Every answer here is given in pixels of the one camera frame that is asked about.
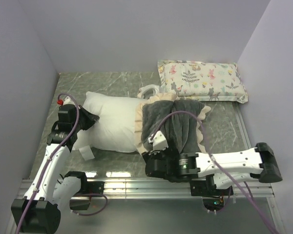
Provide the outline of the white pillow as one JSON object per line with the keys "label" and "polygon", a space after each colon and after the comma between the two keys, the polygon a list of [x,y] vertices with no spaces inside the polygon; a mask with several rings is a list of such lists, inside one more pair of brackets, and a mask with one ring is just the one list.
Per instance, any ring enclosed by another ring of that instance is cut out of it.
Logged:
{"label": "white pillow", "polygon": [[86,92],[83,108],[99,117],[88,130],[80,130],[72,150],[80,151],[85,160],[94,158],[90,148],[120,153],[144,153],[144,147],[135,136],[136,109],[148,99],[162,93],[158,85],[147,85],[139,89],[136,98],[112,97],[95,92]]}

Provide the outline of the grey pillowcase with cream ruffle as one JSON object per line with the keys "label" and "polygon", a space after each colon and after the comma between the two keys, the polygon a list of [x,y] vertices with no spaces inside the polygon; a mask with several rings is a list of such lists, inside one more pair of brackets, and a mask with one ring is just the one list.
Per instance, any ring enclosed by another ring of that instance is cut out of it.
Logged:
{"label": "grey pillowcase with cream ruffle", "polygon": [[[176,111],[190,112],[203,121],[211,108],[197,100],[180,99],[173,93],[160,93],[144,100],[138,104],[135,112],[134,137],[139,154],[152,149],[148,138],[168,114]],[[179,153],[206,152],[202,145],[200,123],[188,114],[174,114],[169,117],[160,131],[167,140],[173,140]]]}

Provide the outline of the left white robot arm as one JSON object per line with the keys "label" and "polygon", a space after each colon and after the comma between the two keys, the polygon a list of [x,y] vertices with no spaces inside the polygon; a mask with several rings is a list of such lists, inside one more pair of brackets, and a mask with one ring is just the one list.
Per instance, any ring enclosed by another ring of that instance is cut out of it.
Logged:
{"label": "left white robot arm", "polygon": [[53,234],[60,225],[62,212],[76,194],[88,192],[84,172],[69,172],[58,183],[61,169],[70,156],[80,130],[88,130],[97,121],[81,105],[65,104],[59,107],[58,120],[47,137],[43,161],[29,189],[11,205],[17,226],[16,233]]}

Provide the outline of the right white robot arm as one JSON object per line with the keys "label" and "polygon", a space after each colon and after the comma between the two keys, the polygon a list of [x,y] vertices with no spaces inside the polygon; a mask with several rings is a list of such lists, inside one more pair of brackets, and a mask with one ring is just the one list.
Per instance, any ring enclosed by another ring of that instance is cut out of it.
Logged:
{"label": "right white robot arm", "polygon": [[235,182],[257,179],[260,183],[283,180],[272,148],[259,142],[244,151],[212,154],[179,153],[175,147],[142,154],[148,177],[188,182],[193,196],[216,197]]}

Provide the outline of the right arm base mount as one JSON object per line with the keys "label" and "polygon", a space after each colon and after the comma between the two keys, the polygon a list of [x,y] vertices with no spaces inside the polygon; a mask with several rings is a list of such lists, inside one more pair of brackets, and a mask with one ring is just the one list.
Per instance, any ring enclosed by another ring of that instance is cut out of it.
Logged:
{"label": "right arm base mount", "polygon": [[202,197],[204,208],[208,213],[215,215],[222,211],[230,197],[233,195],[233,188],[216,189],[216,186],[207,180],[193,180],[190,182],[191,196]]}

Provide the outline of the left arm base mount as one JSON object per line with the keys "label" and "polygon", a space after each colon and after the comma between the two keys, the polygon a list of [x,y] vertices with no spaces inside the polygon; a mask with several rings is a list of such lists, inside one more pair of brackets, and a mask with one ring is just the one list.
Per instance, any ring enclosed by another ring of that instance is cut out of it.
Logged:
{"label": "left arm base mount", "polygon": [[86,211],[90,208],[91,201],[103,197],[105,183],[103,181],[90,181],[85,189],[75,194],[70,202],[73,211]]}

